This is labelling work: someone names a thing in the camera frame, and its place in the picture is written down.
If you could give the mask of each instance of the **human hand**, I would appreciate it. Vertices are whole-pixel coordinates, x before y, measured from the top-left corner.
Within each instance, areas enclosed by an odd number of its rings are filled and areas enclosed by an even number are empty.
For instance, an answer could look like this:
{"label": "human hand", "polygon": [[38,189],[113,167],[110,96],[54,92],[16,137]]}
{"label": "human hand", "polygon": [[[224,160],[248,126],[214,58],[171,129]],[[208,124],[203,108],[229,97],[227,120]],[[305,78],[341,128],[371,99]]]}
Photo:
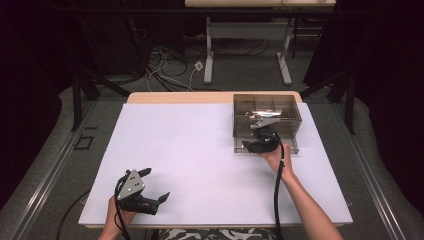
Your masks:
{"label": "human hand", "polygon": [[[290,146],[287,144],[283,144],[283,147],[284,147],[284,168],[281,174],[281,178],[283,182],[286,182],[287,179],[294,176],[294,172],[293,172],[292,163],[291,163]],[[278,172],[278,167],[282,159],[281,145],[278,145],[278,147],[274,151],[262,153],[260,156],[265,158],[265,160],[268,162],[269,166],[275,173]]]}
{"label": "human hand", "polygon": [[[136,212],[128,212],[125,210],[120,210],[120,211],[121,211],[121,216],[122,216],[122,220],[124,221],[125,227],[131,223],[132,219],[137,214]],[[112,240],[112,239],[116,239],[119,236],[119,234],[121,233],[121,230],[118,228],[118,226],[116,226],[116,224],[119,224],[120,228],[122,227],[120,225],[119,219],[117,219],[115,223],[115,217],[118,217],[118,216],[116,215],[115,197],[112,196],[111,198],[109,198],[106,222],[98,240]]]}

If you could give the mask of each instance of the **white table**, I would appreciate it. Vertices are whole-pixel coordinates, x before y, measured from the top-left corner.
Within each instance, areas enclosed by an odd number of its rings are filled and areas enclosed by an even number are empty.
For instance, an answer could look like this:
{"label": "white table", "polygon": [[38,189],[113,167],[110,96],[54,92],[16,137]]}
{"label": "white table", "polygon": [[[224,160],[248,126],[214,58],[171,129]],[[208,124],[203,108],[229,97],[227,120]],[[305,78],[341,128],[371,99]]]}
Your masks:
{"label": "white table", "polygon": [[[335,0],[185,0],[186,7],[331,7]],[[291,77],[286,63],[287,50],[293,32],[292,20],[287,22],[212,22],[206,18],[206,64],[204,83],[212,82],[213,38],[256,38],[283,40],[277,61],[285,85],[291,85]]]}
{"label": "white table", "polygon": [[[101,227],[118,179],[127,169],[152,168],[143,178],[143,196],[171,194],[157,215],[137,214],[133,227],[274,227],[276,175],[262,158],[234,153],[232,94],[146,93],[144,101],[141,93],[138,100],[146,103],[124,104],[79,224]],[[176,103],[166,103],[173,96]],[[193,103],[196,97],[199,103]],[[302,124],[294,171],[334,223],[351,223],[308,106],[298,106]],[[300,224],[284,184],[279,200],[281,224]]]}

